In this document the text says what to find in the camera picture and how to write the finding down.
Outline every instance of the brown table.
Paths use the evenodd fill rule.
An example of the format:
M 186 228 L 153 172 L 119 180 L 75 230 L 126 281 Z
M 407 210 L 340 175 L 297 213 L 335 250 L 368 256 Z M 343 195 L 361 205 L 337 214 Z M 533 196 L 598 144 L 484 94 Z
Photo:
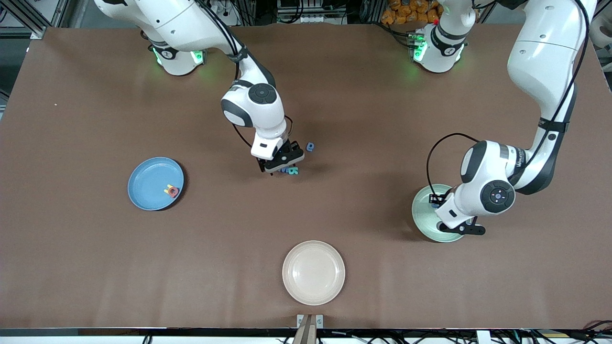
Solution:
M 506 60 L 518 26 L 477 26 L 449 73 L 427 73 L 374 26 L 236 29 L 275 75 L 300 174 L 258 171 L 220 111 L 233 65 L 211 51 L 161 70 L 137 30 L 50 29 L 34 41 L 0 122 L 0 326 L 582 327 L 612 311 L 612 97 L 592 49 L 556 177 L 482 219 L 487 234 L 428 241 L 411 220 L 431 145 L 465 132 L 528 148 L 539 118 Z M 252 130 L 244 130 L 252 137 Z M 471 143 L 436 150 L 457 184 Z M 145 212 L 126 183 L 168 156 L 188 175 Z M 342 292 L 307 307 L 281 266 L 317 239 L 345 260 Z

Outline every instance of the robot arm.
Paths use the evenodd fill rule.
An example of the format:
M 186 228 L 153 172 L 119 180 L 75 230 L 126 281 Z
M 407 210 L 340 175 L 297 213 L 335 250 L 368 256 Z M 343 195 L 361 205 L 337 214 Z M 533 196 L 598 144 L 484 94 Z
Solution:
M 481 141 L 470 148 L 461 164 L 463 183 L 450 189 L 436 210 L 439 230 L 465 234 L 466 228 L 475 227 L 473 217 L 501 214 L 514 204 L 516 192 L 530 195 L 550 184 L 576 96 L 573 62 L 586 33 L 584 15 L 574 1 L 583 4 L 590 19 L 595 0 L 526 4 L 527 18 L 507 68 L 512 81 L 540 105 L 533 145 L 524 150 Z
M 158 62 L 173 75 L 191 72 L 197 52 L 217 48 L 236 63 L 240 78 L 223 96 L 223 114 L 235 125 L 255 128 L 251 155 L 262 171 L 274 172 L 304 159 L 288 140 L 285 112 L 274 77 L 200 0 L 94 0 L 111 18 L 139 26 L 153 44 Z

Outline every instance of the plate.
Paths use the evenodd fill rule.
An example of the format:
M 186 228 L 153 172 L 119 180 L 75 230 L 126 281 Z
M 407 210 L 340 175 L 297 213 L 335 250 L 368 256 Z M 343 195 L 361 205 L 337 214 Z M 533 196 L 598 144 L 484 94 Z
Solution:
M 127 194 L 140 209 L 161 210 L 179 199 L 184 182 L 183 170 L 176 161 L 165 157 L 151 158 L 132 172 L 127 182 Z M 171 188 L 169 185 L 178 189 L 175 197 L 166 192 Z
M 342 257 L 322 241 L 305 241 L 295 246 L 283 263 L 283 283 L 295 300 L 318 306 L 333 300 L 345 281 Z
M 433 184 L 433 190 L 438 195 L 445 194 L 450 186 L 444 184 Z M 429 203 L 431 189 L 426 186 L 417 193 L 412 201 L 412 219 L 417 228 L 426 237 L 438 242 L 453 242 L 461 239 L 463 235 L 457 233 L 445 233 L 438 229 L 440 218 L 436 215 L 435 209 Z

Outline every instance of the metal frame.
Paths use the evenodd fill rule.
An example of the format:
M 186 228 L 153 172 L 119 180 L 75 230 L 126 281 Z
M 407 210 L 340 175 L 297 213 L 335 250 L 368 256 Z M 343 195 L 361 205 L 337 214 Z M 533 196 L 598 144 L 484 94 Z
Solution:
M 2 7 L 23 25 L 22 28 L 0 28 L 0 36 L 2 38 L 42 39 L 47 27 L 63 27 L 67 24 L 68 10 L 74 7 L 75 3 L 77 0 L 59 0 L 53 12 L 53 18 L 49 21 L 27 0 L 0 0 Z
M 10 94 L 8 92 L 5 92 L 3 89 L 0 89 L 0 99 L 3 99 L 4 101 L 8 102 L 9 96 Z
M 480 17 L 478 19 L 478 23 L 484 23 L 487 21 L 487 19 L 489 18 L 489 16 L 491 15 L 491 13 L 493 13 L 493 9 L 495 9 L 495 6 L 497 6 L 497 2 L 494 2 L 493 5 L 483 9 L 480 13 Z
M 304 315 L 300 327 L 297 328 L 296 336 L 293 338 L 294 344 L 315 344 L 316 343 L 316 316 L 312 314 Z
M 51 22 L 26 0 L 0 0 L 0 4 L 24 26 L 24 29 L 31 32 L 31 39 L 42 39 L 47 27 L 51 26 Z M 23 30 L 13 31 L 3 32 L 3 36 L 8 34 L 14 37 L 16 34 L 23 34 Z
M 324 18 L 342 18 L 346 13 L 346 7 L 338 7 L 333 10 L 323 9 L 323 0 L 297 0 L 298 6 L 282 6 L 281 0 L 277 0 L 277 18 L 283 21 L 292 20 L 296 13 L 302 17 L 323 16 Z

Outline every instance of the small toy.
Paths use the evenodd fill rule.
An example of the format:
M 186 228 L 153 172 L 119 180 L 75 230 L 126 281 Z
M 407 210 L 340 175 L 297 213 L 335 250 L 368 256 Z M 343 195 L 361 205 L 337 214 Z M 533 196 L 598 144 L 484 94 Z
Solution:
M 170 197 L 174 198 L 178 196 L 179 188 L 173 187 L 172 185 L 168 184 L 168 188 L 164 190 L 164 192 L 167 193 Z

